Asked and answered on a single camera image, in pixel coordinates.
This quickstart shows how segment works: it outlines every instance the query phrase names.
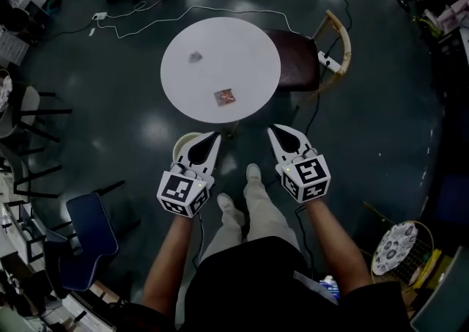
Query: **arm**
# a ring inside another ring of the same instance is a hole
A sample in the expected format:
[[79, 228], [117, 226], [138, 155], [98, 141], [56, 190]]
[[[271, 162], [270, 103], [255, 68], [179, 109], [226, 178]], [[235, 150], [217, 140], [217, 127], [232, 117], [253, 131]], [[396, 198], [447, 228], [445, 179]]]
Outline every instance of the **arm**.
[[193, 221], [174, 217], [144, 285], [142, 304], [174, 318]]
[[370, 285], [372, 279], [360, 249], [321, 199], [305, 203], [325, 261], [345, 296], [352, 290]]

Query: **wooden chair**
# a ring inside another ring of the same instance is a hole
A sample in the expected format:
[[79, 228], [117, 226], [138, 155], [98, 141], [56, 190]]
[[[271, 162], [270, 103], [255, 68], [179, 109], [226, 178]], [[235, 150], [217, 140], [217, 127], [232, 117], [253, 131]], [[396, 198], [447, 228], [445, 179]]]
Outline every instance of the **wooden chair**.
[[[316, 41], [326, 26], [332, 27], [344, 44], [342, 64], [325, 83], [321, 82], [320, 61], [317, 55]], [[343, 77], [350, 65], [352, 46], [347, 30], [339, 19], [329, 10], [317, 28], [312, 39], [303, 35], [281, 30], [266, 30], [266, 34], [277, 47], [281, 63], [281, 75], [277, 91], [312, 92], [299, 105], [307, 104], [311, 99], [330, 88], [339, 78]]]

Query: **floor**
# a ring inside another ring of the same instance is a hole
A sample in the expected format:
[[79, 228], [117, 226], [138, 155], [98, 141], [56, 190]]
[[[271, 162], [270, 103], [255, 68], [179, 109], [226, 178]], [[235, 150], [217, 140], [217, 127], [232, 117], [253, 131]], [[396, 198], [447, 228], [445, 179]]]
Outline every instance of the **floor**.
[[[309, 138], [332, 174], [326, 197], [330, 208], [356, 242], [372, 251], [380, 222], [361, 202], [372, 203], [393, 221], [419, 216], [431, 180], [442, 112], [430, 87], [429, 54], [412, 18], [395, 0], [348, 1], [353, 19], [351, 68], [321, 96]], [[156, 18], [176, 18], [194, 4], [278, 10], [287, 15], [292, 29], [305, 35], [312, 35], [326, 9], [347, 23], [342, 0], [164, 0], [151, 10], [108, 19], [106, 24], [117, 25], [121, 34], [133, 32]], [[104, 0], [63, 0], [48, 33], [78, 29], [95, 12], [118, 15], [132, 9], [131, 0], [112, 5]], [[139, 218], [141, 226], [120, 243], [119, 256], [100, 278], [117, 291], [124, 278], [131, 279], [133, 299], [138, 298], [171, 223], [172, 215], [158, 204], [156, 190], [162, 171], [171, 163], [174, 143], [187, 132], [221, 129], [192, 120], [173, 107], [161, 87], [160, 61], [177, 33], [217, 15], [194, 10], [180, 21], [157, 23], [121, 40], [111, 29], [97, 29], [92, 37], [88, 31], [64, 35], [31, 49], [21, 68], [25, 80], [38, 90], [60, 96], [60, 101], [45, 97], [41, 106], [73, 108], [70, 116], [47, 118], [46, 126], [61, 143], [49, 143], [44, 153], [29, 157], [33, 170], [63, 165], [62, 171], [33, 184], [33, 189], [60, 193], [59, 199], [37, 199], [34, 206], [53, 226], [68, 219], [64, 208], [68, 199], [125, 180], [103, 202], [114, 230]], [[237, 17], [261, 28], [286, 28], [280, 15]], [[318, 48], [327, 49], [332, 39]], [[340, 59], [340, 51], [337, 46], [331, 55]], [[213, 194], [225, 191], [242, 205], [245, 167], [252, 161], [260, 165], [266, 183], [274, 180], [266, 127], [293, 119], [294, 128], [305, 130], [315, 109], [314, 102], [293, 117], [295, 98], [275, 94], [263, 109], [242, 121], [233, 140], [223, 142]], [[269, 193], [301, 240], [293, 212], [296, 204], [277, 183]], [[205, 247], [220, 226], [220, 217], [211, 198], [202, 211]], [[324, 270], [313, 232], [304, 221], [315, 265]], [[197, 224], [189, 259], [199, 242]], [[188, 260], [187, 278], [192, 273]]]

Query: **table top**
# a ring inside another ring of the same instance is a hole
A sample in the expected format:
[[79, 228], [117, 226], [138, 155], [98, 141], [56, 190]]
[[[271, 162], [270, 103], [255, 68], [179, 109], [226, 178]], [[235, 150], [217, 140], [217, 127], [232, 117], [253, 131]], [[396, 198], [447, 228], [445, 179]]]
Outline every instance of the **table top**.
[[[233, 122], [255, 113], [272, 97], [280, 79], [280, 56], [255, 25], [210, 18], [171, 41], [160, 74], [166, 96], [183, 114], [203, 122]], [[236, 101], [218, 106], [215, 93], [224, 89], [231, 89]]]

